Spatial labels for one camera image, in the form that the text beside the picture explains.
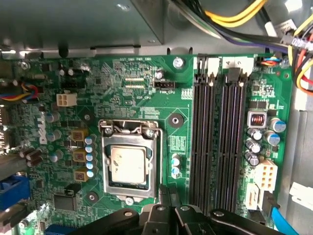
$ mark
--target gray metal panel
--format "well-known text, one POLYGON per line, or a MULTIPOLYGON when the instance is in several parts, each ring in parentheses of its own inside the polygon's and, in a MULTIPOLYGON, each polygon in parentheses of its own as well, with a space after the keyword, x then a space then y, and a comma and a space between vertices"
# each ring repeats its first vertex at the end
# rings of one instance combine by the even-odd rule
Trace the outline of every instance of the gray metal panel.
POLYGON ((130 0, 1 0, 0 5, 0 45, 15 50, 149 45, 163 38, 162 0, 136 7, 130 0), (145 21, 141 10, 154 14, 145 21))

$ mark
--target mounting screw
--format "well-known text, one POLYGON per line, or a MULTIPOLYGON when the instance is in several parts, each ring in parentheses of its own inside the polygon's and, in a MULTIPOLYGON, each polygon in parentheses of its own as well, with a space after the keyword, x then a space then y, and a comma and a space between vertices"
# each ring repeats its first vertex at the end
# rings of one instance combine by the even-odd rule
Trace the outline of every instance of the mounting screw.
POLYGON ((131 9, 129 6, 123 5, 120 3, 117 4, 116 7, 119 8, 121 11, 124 11, 124 12, 130 11, 130 9, 131 9))
POLYGON ((29 64, 27 62, 21 62, 21 68, 22 70, 27 70, 29 69, 29 64))
POLYGON ((111 134, 113 133, 113 131, 112 131, 111 128, 105 128, 105 129, 104 129, 104 133, 105 133, 106 135, 111 135, 111 134))
POLYGON ((182 206, 180 209, 185 212, 185 211, 189 210, 189 207, 188 206, 182 206))
POLYGON ((182 67, 185 65, 185 62, 180 57, 176 57, 173 61, 173 66, 175 69, 182 69, 182 67))
POLYGON ((134 204, 134 199, 133 199, 132 197, 127 197, 127 198, 125 199, 125 203, 126 203, 126 205, 128 205, 128 206, 132 206, 132 205, 134 204))
POLYGON ((147 137, 149 137, 149 138, 154 138, 154 136, 155 136, 155 132, 153 130, 150 130, 150 129, 146 130, 145 133, 146 133, 147 137))
POLYGON ((128 216, 132 216, 133 213, 131 213, 131 212, 125 212, 124 215, 128 217, 128 216))
POLYGON ((158 211, 163 211, 163 210, 165 210, 165 207, 157 207, 156 208, 158 211))
POLYGON ((222 217, 222 216, 224 216, 224 213, 221 212, 221 211, 215 211, 215 212, 213 212, 213 214, 215 214, 217 217, 222 217))
POLYGON ((89 116, 88 114, 86 114, 86 115, 84 116, 84 119, 85 119, 86 121, 89 121, 89 120, 90 120, 90 116, 89 116))

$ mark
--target ram slot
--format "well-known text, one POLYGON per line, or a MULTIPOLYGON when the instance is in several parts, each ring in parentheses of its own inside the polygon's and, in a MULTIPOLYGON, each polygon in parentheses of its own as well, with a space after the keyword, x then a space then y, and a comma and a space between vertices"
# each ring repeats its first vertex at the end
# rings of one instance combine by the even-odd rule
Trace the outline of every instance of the ram slot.
POLYGON ((215 207, 234 212, 240 171, 246 83, 222 88, 215 207))
POLYGON ((212 167, 215 88, 209 86, 205 71, 207 58, 198 58, 194 80, 192 153, 189 202, 208 213, 212 167))

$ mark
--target wire bundle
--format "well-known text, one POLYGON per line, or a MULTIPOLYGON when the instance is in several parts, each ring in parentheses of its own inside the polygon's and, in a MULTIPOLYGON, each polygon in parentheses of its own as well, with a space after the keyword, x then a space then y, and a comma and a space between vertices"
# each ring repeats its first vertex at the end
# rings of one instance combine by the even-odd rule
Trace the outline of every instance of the wire bundle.
POLYGON ((281 62, 280 59, 278 59, 275 56, 272 56, 271 58, 265 58, 264 61, 261 62, 261 65, 273 67, 273 66, 278 65, 280 62, 281 62))
POLYGON ((230 28, 238 27, 251 20, 251 18, 253 18, 262 9, 267 1, 268 0, 256 0, 241 13, 232 17, 219 16, 209 11, 205 11, 205 13, 219 25, 230 28))
POLYGON ((1 94, 0 98, 6 101, 18 101, 21 99, 30 100, 36 98, 38 95, 38 88, 31 84, 22 83, 23 94, 1 94))
MULTIPOLYGON (((313 29, 313 24, 309 25, 313 21, 313 15, 311 15, 307 20, 303 22, 302 25, 294 32, 294 36, 298 36, 302 30, 306 27, 306 31, 302 35, 302 39, 308 39, 308 41, 313 40, 313 33, 311 33, 313 29)), ((288 47, 288 57, 291 63, 293 81, 297 88, 308 95, 313 95, 313 90, 306 89, 302 87, 301 80, 308 82, 311 86, 313 86, 313 81, 309 80, 304 74, 309 68, 313 65, 313 54, 307 53, 304 49, 300 51, 300 49, 292 49, 292 46, 288 47)))
POLYGON ((199 0, 168 0, 173 3, 180 11, 182 15, 184 15, 192 24, 201 29, 203 32, 218 37, 224 38, 228 42, 231 42, 240 46, 257 46, 257 47, 265 47, 271 48, 276 51, 281 51, 287 53, 287 46, 280 43, 280 39, 277 37, 269 37, 262 35, 252 35, 252 34, 243 34, 239 32, 232 31, 228 28, 225 28, 223 25, 219 24, 221 19, 223 21, 233 21, 236 22, 241 21, 242 19, 248 20, 251 19, 254 14, 257 12, 255 10, 255 5, 262 8, 266 1, 256 0, 253 5, 248 7, 239 16, 230 17, 230 19, 226 20, 228 17, 221 17, 205 11, 199 0))

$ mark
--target capacitor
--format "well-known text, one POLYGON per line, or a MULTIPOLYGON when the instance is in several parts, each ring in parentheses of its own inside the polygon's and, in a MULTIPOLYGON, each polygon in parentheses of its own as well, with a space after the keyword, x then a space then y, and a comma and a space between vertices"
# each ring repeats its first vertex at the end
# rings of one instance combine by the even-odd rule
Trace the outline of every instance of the capacitor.
POLYGON ((180 165, 180 155, 178 155, 176 153, 173 154, 171 164, 172 164, 172 166, 179 166, 180 165))
POLYGON ((247 134, 256 141, 262 139, 262 132, 258 129, 250 128, 248 129, 247 134))
POLYGON ((41 157, 37 157, 36 159, 34 159, 31 162, 27 162, 27 166, 28 167, 33 167, 33 166, 37 166, 39 163, 41 163, 43 161, 43 159, 41 157))
POLYGON ((87 176, 88 176, 89 178, 94 177, 94 172, 93 172, 93 170, 88 170, 88 171, 86 172, 86 174, 87 174, 87 176))
POLYGON ((255 142, 252 139, 246 140, 246 147, 252 152, 252 153, 259 153, 261 151, 261 146, 259 143, 255 142))
POLYGON ((35 160, 38 157, 40 157, 42 155, 42 153, 43 153, 42 150, 38 148, 38 149, 28 153, 26 155, 26 159, 29 160, 29 161, 35 160))
POLYGON ((277 146, 280 142, 280 137, 273 131, 266 131, 264 133, 264 139, 272 146, 277 146))
POLYGON ((86 144, 92 144, 95 142, 96 138, 97 138, 96 135, 87 136, 85 138, 85 143, 86 144))
POLYGON ((86 145, 85 146, 85 151, 87 152, 87 153, 91 153, 91 152, 93 152, 93 150, 95 150, 96 148, 95 148, 95 145, 94 144, 88 144, 88 145, 86 145))
POLYGON ((180 173, 180 169, 177 166, 172 167, 172 174, 178 175, 180 173))
POLYGON ((50 161, 56 163, 58 160, 62 159, 63 152, 61 150, 57 150, 54 153, 49 155, 50 161))
POLYGON ((276 133, 281 133, 284 132, 287 125, 284 121, 282 121, 279 118, 272 118, 269 122, 268 122, 269 128, 271 130, 273 130, 276 133))
POLYGON ((60 139, 61 136, 62 136, 61 131, 55 130, 55 131, 53 131, 53 132, 48 133, 48 134, 46 135, 46 138, 47 138, 48 141, 54 142, 54 141, 60 139))
POLYGON ((30 148, 27 148, 27 149, 23 149, 23 150, 21 150, 21 151, 19 152, 19 156, 20 156, 21 158, 24 158, 24 157, 26 157, 27 154, 33 152, 34 150, 35 150, 35 148, 33 148, 33 147, 30 147, 30 148))
POLYGON ((60 119, 60 114, 58 112, 51 112, 45 115, 45 121, 48 123, 56 122, 60 119))
POLYGON ((29 222, 28 220, 24 219, 22 220, 20 223, 19 223, 19 228, 20 229, 26 229, 29 225, 29 222))
POLYGON ((158 70, 155 72, 155 78, 156 79, 162 79, 164 78, 164 71, 163 70, 158 70))
POLYGON ((257 166, 260 164, 260 159, 255 153, 247 151, 245 153, 245 159, 251 166, 257 166))
POLYGON ((95 158, 95 152, 86 154, 86 160, 91 162, 95 158))

